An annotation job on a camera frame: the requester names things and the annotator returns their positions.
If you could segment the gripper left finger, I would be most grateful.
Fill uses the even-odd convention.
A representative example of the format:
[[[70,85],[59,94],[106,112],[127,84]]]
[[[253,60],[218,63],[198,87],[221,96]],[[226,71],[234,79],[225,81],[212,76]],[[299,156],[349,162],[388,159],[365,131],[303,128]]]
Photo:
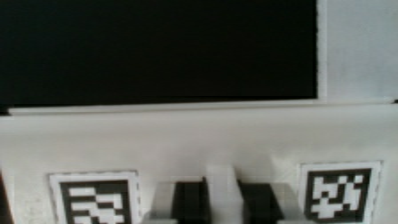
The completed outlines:
[[[173,198],[171,217],[179,224],[209,224],[210,202],[207,180],[179,182]]]

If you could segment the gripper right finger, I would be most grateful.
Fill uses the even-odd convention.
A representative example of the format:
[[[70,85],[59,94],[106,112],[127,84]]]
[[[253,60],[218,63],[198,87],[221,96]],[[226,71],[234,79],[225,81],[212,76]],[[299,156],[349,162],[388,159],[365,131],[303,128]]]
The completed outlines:
[[[273,186],[239,182],[244,197],[244,224],[278,224],[285,219]]]

